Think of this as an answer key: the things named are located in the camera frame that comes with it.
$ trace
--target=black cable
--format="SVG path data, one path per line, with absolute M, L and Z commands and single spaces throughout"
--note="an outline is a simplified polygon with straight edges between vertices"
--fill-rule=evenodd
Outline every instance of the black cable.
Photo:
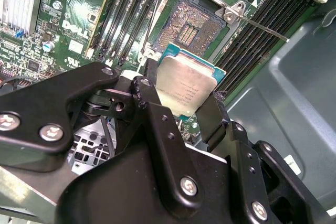
M 107 140 L 107 146 L 109 148 L 110 158 L 112 158 L 112 157 L 114 157 L 114 154 L 115 154 L 116 151 L 115 151 L 114 146 L 113 146 L 113 141 L 112 141 L 109 129 L 107 128 L 107 121 L 104 118 L 104 116 L 100 116 L 100 121 L 101 121 L 101 124 L 103 126 L 104 134 L 105 134 L 105 137 L 106 137 L 106 140 Z

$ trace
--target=bolt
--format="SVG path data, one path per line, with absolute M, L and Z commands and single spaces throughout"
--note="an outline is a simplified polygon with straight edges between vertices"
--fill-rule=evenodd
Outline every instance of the bolt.
M 182 191 L 184 191 L 184 193 L 189 196 L 195 196 L 197 193 L 197 186 L 195 182 L 193 182 L 189 178 L 183 177 L 181 179 L 180 186 L 182 188 Z
M 20 119 L 12 114 L 0 115 L 0 131 L 11 131 L 20 125 Z
M 231 12 L 228 12 L 224 15 L 224 18 L 227 20 L 227 21 L 231 21 L 233 19 L 233 13 Z
M 260 204 L 257 201 L 254 201 L 252 203 L 252 209 L 253 209 L 254 213 L 256 214 L 256 216 L 260 220 L 267 220 L 267 212 L 266 212 L 266 209 L 263 207 L 262 204 Z
M 141 79 L 140 81 L 148 87 L 151 85 L 149 80 L 147 80 L 147 79 Z
M 108 67 L 103 68 L 101 71 L 102 71 L 103 73 L 105 73 L 105 74 L 108 74 L 109 76 L 112 76 L 112 75 L 113 75 L 113 71 L 112 71 L 112 69 L 110 69 L 110 68 L 108 68 Z
M 63 130 L 54 124 L 48 124 L 40 130 L 40 137 L 49 142 L 58 141 L 63 137 Z
M 264 147 L 266 148 L 266 150 L 268 150 L 269 152 L 272 151 L 271 146 L 269 146 L 268 144 L 264 144 Z

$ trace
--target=green circuit board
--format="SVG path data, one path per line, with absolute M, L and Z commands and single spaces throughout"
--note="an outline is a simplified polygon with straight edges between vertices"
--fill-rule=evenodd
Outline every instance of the green circuit board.
M 223 41 L 229 33 L 230 28 L 225 25 L 223 17 L 215 13 L 215 9 L 218 6 L 212 5 L 209 0 L 206 0 L 210 3 L 208 4 L 209 7 L 204 7 L 204 5 L 199 7 L 201 6 L 201 0 L 166 0 L 165 5 L 160 10 L 161 14 L 150 32 L 148 38 L 149 47 L 155 50 L 155 45 L 160 42 L 160 35 L 165 31 L 167 25 L 169 25 L 171 17 L 174 16 L 182 1 L 186 2 L 195 12 L 204 12 L 207 20 L 221 24 L 221 27 L 217 30 L 206 28 L 212 34 L 211 39 L 208 40 L 211 42 L 204 43 L 200 47 L 203 51 L 199 55 L 213 64 L 219 64 L 222 60 L 223 52 L 239 36 L 247 23 L 241 20 L 232 36 Z M 239 1 L 243 1 L 246 4 L 243 15 L 247 18 L 253 18 L 256 12 L 263 8 L 267 0 L 221 1 L 224 1 L 228 5 L 234 5 Z M 140 26 L 134 36 L 130 50 L 127 55 L 122 56 L 123 63 L 120 64 L 121 56 L 114 58 L 104 56 L 100 58 L 101 47 L 97 46 L 99 44 L 99 40 L 97 42 L 97 39 L 107 39 L 107 34 L 103 34 L 102 32 L 104 24 L 106 22 L 113 22 L 116 19 L 115 16 L 109 17 L 109 10 L 113 4 L 115 4 L 115 0 L 40 0 L 35 30 L 30 34 L 24 35 L 19 33 L 20 31 L 16 26 L 7 24 L 2 20 L 0 23 L 0 74 L 2 78 L 5 79 L 20 75 L 43 80 L 60 72 L 68 71 L 96 60 L 117 67 L 120 71 L 130 69 L 141 72 L 142 69 L 139 67 L 141 63 L 139 58 L 140 49 L 150 20 L 155 15 L 155 5 L 150 5 L 147 12 L 144 13 L 143 20 L 139 23 Z M 284 35 L 290 37 L 316 8 L 318 8 L 318 5 L 308 7 Z M 129 38 L 133 36 L 131 31 L 134 30 L 137 22 L 139 20 L 136 18 L 131 20 L 128 28 L 125 30 L 124 39 L 120 41 L 121 50 L 127 45 Z M 118 26 L 116 36 L 118 36 L 120 29 L 122 29 L 122 24 Z M 195 28 L 193 32 L 197 34 L 202 29 Z M 111 44 L 116 42 L 118 38 L 116 36 L 111 40 Z M 51 51 L 44 50 L 43 46 L 46 42 L 52 43 L 53 48 Z M 267 57 L 257 62 L 250 74 L 243 76 L 244 79 L 234 92 L 227 97 L 226 103 L 279 50 L 283 43 L 282 41 L 278 41 L 267 53 Z M 191 134 L 196 135 L 199 132 L 195 123 L 196 117 L 194 116 L 187 123 L 184 123 L 184 138 L 188 138 Z

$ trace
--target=chip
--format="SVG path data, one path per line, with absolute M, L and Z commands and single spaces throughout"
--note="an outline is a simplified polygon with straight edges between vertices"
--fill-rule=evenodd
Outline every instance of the chip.
M 53 26 L 53 25 L 52 25 L 52 23 L 51 23 L 51 22 L 48 22 L 48 23 L 47 23 L 47 28 L 48 28 L 49 30 L 51 30 L 51 29 L 52 29 L 52 26 Z
M 40 67 L 40 64 L 36 61 L 29 60 L 27 68 L 31 71 L 37 72 Z
M 51 40 L 51 35 L 50 34 L 42 34 L 42 41 L 50 41 Z
M 89 18 L 89 21 L 91 22 L 91 23 L 94 23 L 95 21 L 96 21 L 96 16 L 95 15 L 93 15 L 93 14 L 91 14 L 90 15 L 90 18 Z
M 56 24 L 53 24 L 52 26 L 53 26 L 53 27 L 51 28 L 51 29 L 52 29 L 52 31 L 54 31 L 54 32 L 57 32 L 58 25 L 56 25 Z

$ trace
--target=metal bracket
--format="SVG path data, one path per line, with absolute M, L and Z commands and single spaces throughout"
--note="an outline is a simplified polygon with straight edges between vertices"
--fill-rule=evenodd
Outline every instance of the metal bracket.
M 244 1 L 239 1 L 233 6 L 231 6 L 231 9 L 235 10 L 239 15 L 243 15 L 246 8 L 246 4 Z M 234 14 L 231 10 L 228 8 L 225 9 L 223 19 L 230 25 L 232 25 L 234 22 L 239 22 L 239 16 Z

